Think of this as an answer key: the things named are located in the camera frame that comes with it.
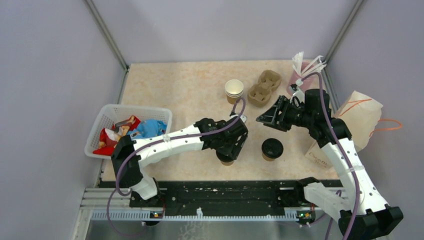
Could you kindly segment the stack of paper cups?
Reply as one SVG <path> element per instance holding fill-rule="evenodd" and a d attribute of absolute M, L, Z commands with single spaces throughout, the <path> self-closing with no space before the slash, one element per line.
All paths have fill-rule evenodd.
<path fill-rule="evenodd" d="M 224 89 L 228 103 L 233 105 L 243 95 L 244 84 L 238 79 L 231 79 L 226 82 Z"/>

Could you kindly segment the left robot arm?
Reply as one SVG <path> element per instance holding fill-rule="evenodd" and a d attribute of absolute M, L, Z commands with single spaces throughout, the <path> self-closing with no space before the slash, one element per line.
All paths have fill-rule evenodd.
<path fill-rule="evenodd" d="M 164 158 L 189 151 L 211 149 L 223 164 L 234 162 L 248 137 L 247 117 L 233 113 L 228 120 L 203 118 L 169 134 L 142 139 L 121 138 L 111 155 L 115 192 L 138 194 L 149 207 L 160 202 L 159 187 L 144 168 Z"/>

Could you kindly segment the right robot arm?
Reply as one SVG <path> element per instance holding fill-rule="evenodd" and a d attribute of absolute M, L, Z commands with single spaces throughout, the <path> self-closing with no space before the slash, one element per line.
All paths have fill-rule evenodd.
<path fill-rule="evenodd" d="M 345 240 L 389 235 L 403 220 L 403 212 L 379 193 L 358 156 L 346 123 L 331 116 L 329 104 L 330 97 L 322 89 L 307 90 L 299 104 L 281 95 L 256 120 L 283 132 L 292 126 L 306 128 L 330 160 L 347 195 L 342 198 L 319 180 L 308 177 L 299 180 L 293 192 L 297 205 L 312 203 L 321 208 L 337 222 Z"/>

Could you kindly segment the paper takeout bag orange handles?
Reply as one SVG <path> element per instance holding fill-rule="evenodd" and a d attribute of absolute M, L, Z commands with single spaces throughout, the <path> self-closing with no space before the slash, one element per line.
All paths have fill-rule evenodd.
<path fill-rule="evenodd" d="M 333 115 L 347 125 L 354 142 L 355 150 L 363 150 L 375 132 L 393 131 L 403 127 L 395 119 L 381 118 L 383 105 L 377 100 L 354 91 Z M 396 123 L 395 127 L 376 128 L 380 122 Z"/>

